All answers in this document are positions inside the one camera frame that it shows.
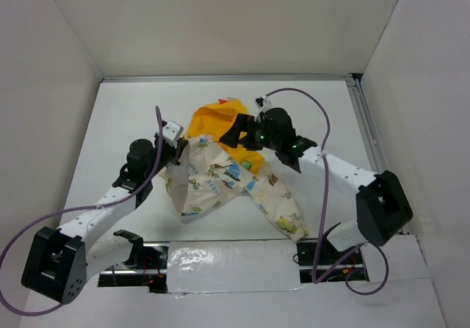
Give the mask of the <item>dinosaur print hooded baby jacket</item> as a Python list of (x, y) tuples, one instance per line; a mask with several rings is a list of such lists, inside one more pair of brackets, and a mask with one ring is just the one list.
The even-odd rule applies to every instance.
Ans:
[(265, 217), (293, 241), (308, 235), (306, 222), (289, 189), (264, 157), (243, 147), (219, 142), (246, 106), (235, 98), (222, 98), (200, 107), (184, 136), (187, 146), (177, 165), (159, 175), (176, 213), (192, 221), (247, 194)]

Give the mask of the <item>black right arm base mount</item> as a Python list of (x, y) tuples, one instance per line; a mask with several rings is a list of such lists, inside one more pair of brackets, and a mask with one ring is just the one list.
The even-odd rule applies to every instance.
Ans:
[[(317, 248), (317, 240), (308, 239), (305, 241), (299, 241), (297, 242), (296, 247), (297, 252), (292, 256), (292, 260), (299, 267), (300, 282), (302, 284), (312, 283), (312, 271), (314, 254)], [(322, 247), (319, 253), (316, 278), (319, 279), (345, 253), (346, 251), (336, 251), (336, 249), (331, 244), (324, 240), (322, 242)], [(345, 258), (328, 276), (322, 280), (322, 282), (344, 282), (348, 274), (351, 274), (351, 281), (368, 280), (368, 274), (366, 273), (364, 259), (360, 250), (355, 251), (353, 254)]]

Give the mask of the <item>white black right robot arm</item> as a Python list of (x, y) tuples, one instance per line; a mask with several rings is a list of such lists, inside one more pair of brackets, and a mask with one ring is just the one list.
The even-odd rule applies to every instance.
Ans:
[(398, 177), (388, 170), (378, 174), (322, 151), (316, 142), (296, 133), (290, 116), (273, 108), (257, 117), (238, 114), (220, 137), (229, 147), (274, 151), (278, 160), (299, 173), (323, 178), (329, 186), (355, 201), (355, 217), (329, 230), (320, 254), (338, 263), (346, 250), (359, 244), (385, 245), (413, 218)]

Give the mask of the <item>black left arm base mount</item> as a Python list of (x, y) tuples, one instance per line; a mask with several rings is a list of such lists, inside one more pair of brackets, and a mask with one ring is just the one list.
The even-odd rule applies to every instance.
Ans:
[(142, 236), (117, 230), (117, 261), (98, 276), (99, 288), (146, 287), (154, 294), (167, 293), (168, 242), (146, 242)]

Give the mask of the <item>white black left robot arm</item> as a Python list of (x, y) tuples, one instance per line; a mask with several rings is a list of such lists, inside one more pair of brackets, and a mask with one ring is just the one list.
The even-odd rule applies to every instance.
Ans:
[(85, 283), (117, 264), (135, 269), (145, 260), (143, 238), (128, 230), (104, 234), (137, 210), (153, 190), (155, 174), (178, 160), (187, 145), (138, 139), (131, 143), (126, 163), (111, 189), (91, 209), (57, 229), (36, 232), (21, 277), (23, 287), (62, 305), (71, 303)]

